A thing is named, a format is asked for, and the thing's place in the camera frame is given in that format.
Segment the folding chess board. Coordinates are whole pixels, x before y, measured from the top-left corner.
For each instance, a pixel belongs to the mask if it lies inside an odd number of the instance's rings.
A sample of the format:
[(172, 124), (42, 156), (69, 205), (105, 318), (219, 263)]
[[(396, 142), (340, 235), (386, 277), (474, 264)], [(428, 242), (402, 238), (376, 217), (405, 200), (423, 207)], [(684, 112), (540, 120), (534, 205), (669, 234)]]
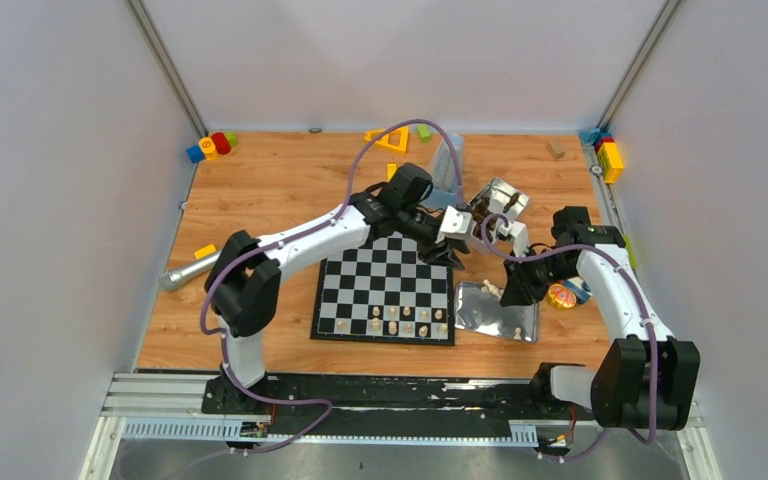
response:
[[(345, 250), (328, 257), (319, 265), (319, 285), (313, 310), (310, 337), (315, 340), (342, 340), (406, 345), (455, 344), (453, 318), (453, 270), (423, 263), (417, 257), (417, 243), (398, 233), (381, 238), (369, 246)], [(375, 319), (372, 309), (381, 310), (381, 330), (372, 329)], [(412, 309), (405, 317), (404, 307)], [(397, 309), (398, 318), (389, 319), (388, 310)], [(430, 310), (423, 320), (420, 312)], [(445, 311), (444, 319), (434, 319), (434, 311)], [(348, 323), (348, 331), (338, 332), (337, 321)], [(389, 321), (399, 322), (399, 333), (387, 333)], [(414, 331), (407, 334), (404, 325), (412, 323)], [(439, 324), (448, 325), (448, 334), (437, 332)], [(418, 334), (421, 325), (430, 327), (430, 334)]]

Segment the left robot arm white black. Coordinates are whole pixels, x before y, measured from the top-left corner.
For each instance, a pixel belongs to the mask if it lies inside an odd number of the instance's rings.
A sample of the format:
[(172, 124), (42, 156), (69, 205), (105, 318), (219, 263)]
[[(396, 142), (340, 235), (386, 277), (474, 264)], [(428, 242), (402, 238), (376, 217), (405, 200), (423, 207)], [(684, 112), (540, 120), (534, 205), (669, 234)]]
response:
[(299, 271), (345, 250), (394, 233), (413, 240), (426, 264), (461, 269), (472, 214), (464, 203), (439, 214), (423, 209), (432, 177), (407, 163), (387, 182), (349, 196), (331, 212), (283, 232), (253, 237), (241, 230), (226, 241), (205, 283), (200, 315), (214, 312), (228, 400), (243, 413), (266, 400), (263, 332), (276, 314), (281, 286)]

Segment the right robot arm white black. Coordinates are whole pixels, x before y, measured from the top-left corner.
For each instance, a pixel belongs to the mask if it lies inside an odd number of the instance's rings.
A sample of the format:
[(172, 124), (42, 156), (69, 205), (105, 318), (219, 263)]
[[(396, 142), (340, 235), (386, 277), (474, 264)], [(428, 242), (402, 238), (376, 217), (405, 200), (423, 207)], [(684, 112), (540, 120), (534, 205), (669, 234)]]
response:
[(632, 271), (626, 243), (610, 225), (591, 222), (586, 208), (567, 206), (553, 216), (554, 246), (541, 253), (523, 245), (520, 225), (495, 214), (481, 226), (513, 242), (504, 255), (504, 307), (543, 301), (554, 284), (579, 278), (589, 287), (612, 338), (597, 370), (576, 364), (541, 364), (531, 403), (544, 417), (578, 405), (604, 428), (636, 433), (678, 431), (690, 415), (701, 356), (655, 313)]

